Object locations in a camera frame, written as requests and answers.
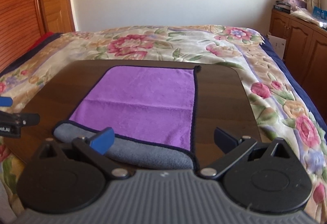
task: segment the navy blue trim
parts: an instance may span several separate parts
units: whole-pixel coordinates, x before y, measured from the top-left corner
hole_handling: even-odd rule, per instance
[[[83,126],[81,124],[78,124],[74,121],[70,121],[70,117],[73,115],[73,113],[76,111],[76,109],[78,108],[78,106],[81,104],[81,102],[87,97],[87,95],[89,95],[89,93],[95,88],[95,86],[100,82],[100,80],[104,77],[104,75],[111,69],[113,69],[114,67],[117,66],[113,66],[110,67],[108,70],[106,70],[106,72],[97,80],[97,82],[92,86],[92,88],[89,90],[89,92],[80,100],[80,102],[77,104],[77,106],[74,108],[74,110],[69,114],[67,120],[63,120],[63,121],[59,121],[54,129],[52,129],[52,134],[54,134],[54,130],[63,123],[70,123],[73,124],[77,127],[80,127],[81,129],[93,132],[93,133],[98,133],[98,130],[94,130],[91,128],[88,128],[86,126]],[[127,137],[127,136],[123,136],[123,135],[119,135],[119,134],[115,134],[118,135],[118,138],[121,139],[125,139],[125,140],[129,140],[129,141],[133,141],[136,143],[140,143],[140,144],[146,144],[146,145],[150,145],[150,146],[158,146],[158,147],[165,147],[168,149],[173,149],[173,150],[177,150],[180,152],[183,152],[184,154],[188,155],[193,162],[193,167],[194,170],[197,171],[200,168],[200,164],[197,160],[197,157],[195,156],[195,126],[196,126],[196,109],[197,109],[197,73],[200,72],[201,70],[201,66],[195,66],[193,69],[191,68],[175,68],[175,67],[157,67],[157,66],[135,66],[135,67],[147,67],[147,68],[168,68],[168,69],[186,69],[186,70],[193,70],[193,76],[194,76],[194,105],[193,105],[193,115],[192,115],[192,123],[191,123],[191,138],[190,138],[190,151],[180,148],[180,147],[173,147],[173,146],[167,146],[167,145],[163,145],[163,144],[159,144],[159,143],[152,143],[152,142],[147,142],[147,141],[142,141],[142,140],[138,140],[138,139],[134,139],[131,137]]]
[[[55,33],[47,37],[45,40],[39,43],[35,48],[28,51],[27,53],[16,59],[14,62],[12,62],[10,65],[8,65],[3,71],[0,72],[0,77],[19,68],[22,64],[24,64],[26,61],[28,61],[34,55],[36,55],[40,50],[42,50],[47,44],[59,38],[61,34],[62,33]]]
[[[271,43],[267,39],[267,37],[264,37],[264,43],[261,44],[261,48],[275,61],[275,63],[278,65],[280,70],[285,74],[290,84],[295,89],[296,93],[300,96],[300,98],[304,101],[305,105],[308,107],[309,111],[312,112],[314,115],[317,123],[320,125],[320,127],[327,132],[327,125],[318,112],[317,108],[313,104],[312,100],[308,96],[308,94],[303,90],[303,88],[296,82],[296,80],[292,77],[291,73],[283,63],[283,61],[279,58],[279,56],[274,52]]]

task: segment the table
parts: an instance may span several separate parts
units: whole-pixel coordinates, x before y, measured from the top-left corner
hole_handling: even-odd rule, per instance
[[[26,105],[22,112],[39,113],[39,125],[22,128],[20,139],[5,138],[8,148],[24,162],[47,137],[55,124],[67,119],[101,76],[113,66],[189,68],[199,64],[168,61],[92,60],[75,61],[62,69]],[[197,73],[198,103],[195,127],[196,156],[203,168],[223,156],[214,143],[220,127],[235,138],[249,135],[261,141],[256,120],[237,72],[226,66],[201,64]]]

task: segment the gray ribbed panel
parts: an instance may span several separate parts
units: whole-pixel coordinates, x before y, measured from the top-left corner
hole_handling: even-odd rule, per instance
[[[14,224],[309,224],[304,212],[261,215],[230,201],[215,181],[192,170],[139,170],[114,181],[88,208],[63,215],[26,210]]]

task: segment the metal bolt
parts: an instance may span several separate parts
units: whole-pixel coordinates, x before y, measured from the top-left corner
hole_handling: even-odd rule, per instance
[[[111,174],[114,175],[115,177],[125,177],[128,175],[128,170],[123,169],[123,168],[117,168],[117,169],[113,169],[111,171]]]
[[[213,168],[204,168],[200,171],[201,175],[206,177],[212,177],[217,175],[217,171]]]

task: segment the floral bedspread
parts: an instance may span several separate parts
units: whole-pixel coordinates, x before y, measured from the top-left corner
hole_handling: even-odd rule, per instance
[[[75,60],[132,59],[182,61],[234,68],[256,117],[262,139],[284,138],[306,168],[313,192],[306,212],[327,220],[325,131],[275,62],[260,47],[261,35],[225,26],[126,27],[97,33],[63,34],[15,71],[0,78],[0,94],[12,97],[8,112],[19,112],[63,67]],[[0,145],[0,178],[15,213],[16,181],[22,163]]]

